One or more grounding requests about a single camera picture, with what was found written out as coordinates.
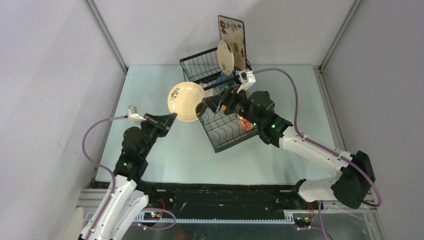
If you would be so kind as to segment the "orange white patterned bowl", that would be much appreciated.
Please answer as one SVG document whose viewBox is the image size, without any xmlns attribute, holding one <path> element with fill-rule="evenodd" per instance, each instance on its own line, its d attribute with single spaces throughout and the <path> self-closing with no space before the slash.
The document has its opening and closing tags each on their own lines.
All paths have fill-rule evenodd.
<svg viewBox="0 0 424 240">
<path fill-rule="evenodd" d="M 239 122 L 241 128 L 243 130 L 245 130 L 246 132 L 249 132 L 249 131 L 251 131 L 253 129 L 254 125 L 252 123 L 250 123 L 249 121 L 247 121 L 242 116 L 237 115 L 237 119 L 238 119 L 238 122 Z"/>
</svg>

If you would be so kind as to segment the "square floral ceramic plate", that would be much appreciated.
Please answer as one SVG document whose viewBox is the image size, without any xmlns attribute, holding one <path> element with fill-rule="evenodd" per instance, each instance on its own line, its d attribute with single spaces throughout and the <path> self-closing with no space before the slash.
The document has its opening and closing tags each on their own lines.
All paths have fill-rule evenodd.
<svg viewBox="0 0 424 240">
<path fill-rule="evenodd" d="M 220 40 L 225 40 L 234 56 L 234 68 L 236 70 L 247 69 L 247 50 L 245 41 L 244 22 L 232 17 L 218 15 L 218 28 Z"/>
</svg>

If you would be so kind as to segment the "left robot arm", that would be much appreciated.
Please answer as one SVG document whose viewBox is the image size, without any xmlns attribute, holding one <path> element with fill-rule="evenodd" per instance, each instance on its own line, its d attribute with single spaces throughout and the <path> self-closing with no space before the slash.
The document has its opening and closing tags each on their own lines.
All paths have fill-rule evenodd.
<svg viewBox="0 0 424 240">
<path fill-rule="evenodd" d="M 123 238 L 136 216 L 149 204 L 151 189 L 137 189 L 148 166 L 147 156 L 157 139 L 168 134 L 177 116 L 176 113 L 144 116 L 127 113 L 125 118 L 133 126 L 123 133 L 114 170 L 99 166 L 111 175 L 111 182 L 94 215 L 79 233 L 80 240 Z"/>
</svg>

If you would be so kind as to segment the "blue floral mug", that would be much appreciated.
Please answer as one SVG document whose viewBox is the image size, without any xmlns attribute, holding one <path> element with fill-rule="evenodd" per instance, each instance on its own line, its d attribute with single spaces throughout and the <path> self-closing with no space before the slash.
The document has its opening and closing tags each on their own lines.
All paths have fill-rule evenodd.
<svg viewBox="0 0 424 240">
<path fill-rule="evenodd" d="M 216 80 L 212 82 L 213 85 L 217 84 L 215 86 L 216 89 L 223 89 L 227 85 L 227 83 L 224 83 L 230 76 L 220 75 Z"/>
</svg>

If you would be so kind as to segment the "round cream plate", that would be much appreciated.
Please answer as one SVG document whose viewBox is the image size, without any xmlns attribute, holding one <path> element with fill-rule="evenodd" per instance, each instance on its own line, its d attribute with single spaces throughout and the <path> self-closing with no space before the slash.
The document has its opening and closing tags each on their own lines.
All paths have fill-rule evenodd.
<svg viewBox="0 0 424 240">
<path fill-rule="evenodd" d="M 232 49 L 226 40 L 219 41 L 216 56 L 221 72 L 225 76 L 230 76 L 235 68 L 235 60 Z"/>
<path fill-rule="evenodd" d="M 167 106 L 171 113 L 176 114 L 177 120 L 193 122 L 199 118 L 196 107 L 205 97 L 206 91 L 199 84 L 184 81 L 170 90 L 167 97 Z"/>
</svg>

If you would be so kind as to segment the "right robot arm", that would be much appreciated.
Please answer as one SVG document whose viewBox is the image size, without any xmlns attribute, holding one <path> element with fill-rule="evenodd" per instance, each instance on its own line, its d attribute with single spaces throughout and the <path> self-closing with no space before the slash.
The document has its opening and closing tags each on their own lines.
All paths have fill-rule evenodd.
<svg viewBox="0 0 424 240">
<path fill-rule="evenodd" d="M 360 150 L 350 153 L 313 140 L 297 125 L 275 113 L 274 108 L 267 91 L 255 91 L 247 96 L 244 90 L 227 87 L 220 94 L 203 98 L 195 112 L 198 117 L 206 109 L 239 115 L 256 128 L 266 145 L 283 148 L 321 166 L 329 178 L 301 179 L 294 187 L 293 192 L 305 202 L 338 201 L 351 209 L 364 204 L 375 182 L 370 157 Z"/>
</svg>

